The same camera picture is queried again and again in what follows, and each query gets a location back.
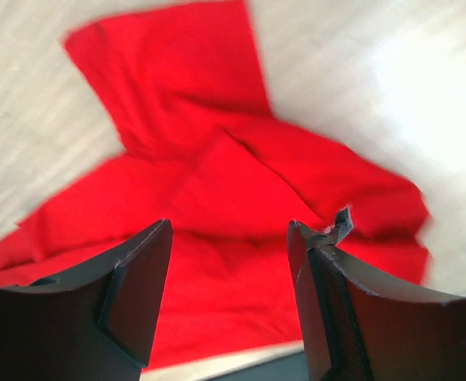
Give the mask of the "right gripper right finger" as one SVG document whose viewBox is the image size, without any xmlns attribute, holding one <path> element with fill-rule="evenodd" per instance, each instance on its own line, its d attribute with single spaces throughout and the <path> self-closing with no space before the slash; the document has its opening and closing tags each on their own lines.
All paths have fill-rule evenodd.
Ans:
<svg viewBox="0 0 466 381">
<path fill-rule="evenodd" d="M 394 277 L 339 248 L 331 230 L 299 221 L 288 256 L 312 380 L 466 380 L 466 297 Z"/>
</svg>

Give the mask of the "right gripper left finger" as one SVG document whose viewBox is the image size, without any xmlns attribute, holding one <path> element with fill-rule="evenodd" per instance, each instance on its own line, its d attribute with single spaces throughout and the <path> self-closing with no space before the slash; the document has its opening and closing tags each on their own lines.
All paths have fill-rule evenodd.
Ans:
<svg viewBox="0 0 466 381">
<path fill-rule="evenodd" d="M 148 366 L 171 222 L 26 286 L 0 287 L 0 380 L 137 380 Z"/>
</svg>

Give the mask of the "red t shirt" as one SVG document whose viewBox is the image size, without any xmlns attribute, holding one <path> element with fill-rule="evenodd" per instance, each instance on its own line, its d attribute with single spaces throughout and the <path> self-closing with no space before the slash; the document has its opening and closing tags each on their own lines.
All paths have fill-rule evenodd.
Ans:
<svg viewBox="0 0 466 381">
<path fill-rule="evenodd" d="M 175 231 L 151 369 L 301 339 L 287 227 L 352 209 L 343 248 L 420 283 L 420 190 L 336 141 L 277 119 L 247 6 L 196 2 L 103 18 L 64 43 L 124 152 L 0 240 L 0 287 L 26 285 L 154 221 Z"/>
</svg>

